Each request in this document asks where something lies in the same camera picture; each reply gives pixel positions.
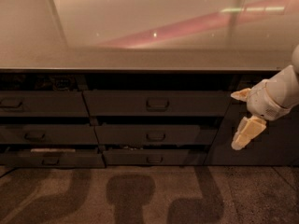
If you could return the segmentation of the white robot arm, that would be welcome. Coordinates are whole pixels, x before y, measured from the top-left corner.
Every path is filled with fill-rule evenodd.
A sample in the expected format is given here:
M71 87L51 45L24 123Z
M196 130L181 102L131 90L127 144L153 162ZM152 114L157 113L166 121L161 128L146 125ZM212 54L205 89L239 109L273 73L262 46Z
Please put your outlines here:
M292 63L252 88L231 94L245 102L251 117L244 117L235 132L232 149L241 150L266 129L266 122L280 119L299 105L299 46L292 53Z

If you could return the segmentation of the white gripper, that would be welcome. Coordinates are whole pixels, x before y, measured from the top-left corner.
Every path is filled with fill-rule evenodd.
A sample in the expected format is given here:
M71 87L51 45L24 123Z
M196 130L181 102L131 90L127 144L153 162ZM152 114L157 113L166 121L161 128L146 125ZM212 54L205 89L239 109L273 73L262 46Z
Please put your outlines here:
M277 120L291 112L289 108L278 105L270 96L266 88L267 83L268 79L263 79L252 89L245 88L231 93L233 99L247 101L247 110L253 115L240 121L233 137L232 149L241 150L261 134L266 128L265 120Z

